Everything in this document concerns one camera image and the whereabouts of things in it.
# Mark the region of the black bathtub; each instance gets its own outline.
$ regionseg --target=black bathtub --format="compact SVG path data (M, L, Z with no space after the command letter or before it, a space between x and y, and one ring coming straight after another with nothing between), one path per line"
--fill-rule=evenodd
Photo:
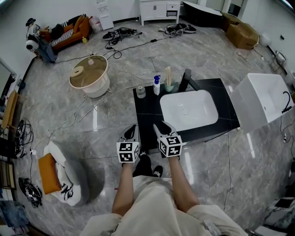
M186 19L200 27L219 27L222 14L212 8L183 1Z

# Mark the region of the door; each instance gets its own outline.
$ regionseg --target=door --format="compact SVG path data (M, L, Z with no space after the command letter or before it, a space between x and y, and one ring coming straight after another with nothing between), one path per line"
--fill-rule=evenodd
M155 4L153 3L143 3L141 4L142 18L144 20L155 18Z
M155 4L155 17L166 18L167 17L167 3Z

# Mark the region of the faucet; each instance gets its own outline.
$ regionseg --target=faucet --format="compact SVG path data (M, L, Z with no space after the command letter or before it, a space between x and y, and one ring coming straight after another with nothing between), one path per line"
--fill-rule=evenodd
M183 78L179 85L179 92L184 92L186 88L188 87L188 84L193 87L195 91L200 90L200 87L198 84L191 78L192 71L190 69L185 69L185 72L183 74Z

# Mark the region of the person's leg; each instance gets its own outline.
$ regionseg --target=person's leg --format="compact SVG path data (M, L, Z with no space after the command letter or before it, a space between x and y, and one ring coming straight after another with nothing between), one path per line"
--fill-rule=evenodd
M140 160L135 167L135 170L133 172L133 177L139 176L139 175L145 175L145 176L152 176L152 163L148 155L141 154L138 157Z

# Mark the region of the white cabinet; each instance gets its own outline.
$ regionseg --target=white cabinet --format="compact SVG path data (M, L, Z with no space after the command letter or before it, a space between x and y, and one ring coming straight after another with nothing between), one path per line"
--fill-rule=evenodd
M158 3L155 8L155 18L167 17L167 3Z
M155 5L153 3L144 3L142 5L142 19L153 20L155 18Z
M142 26L145 20L174 19L178 23L180 0L139 0Z

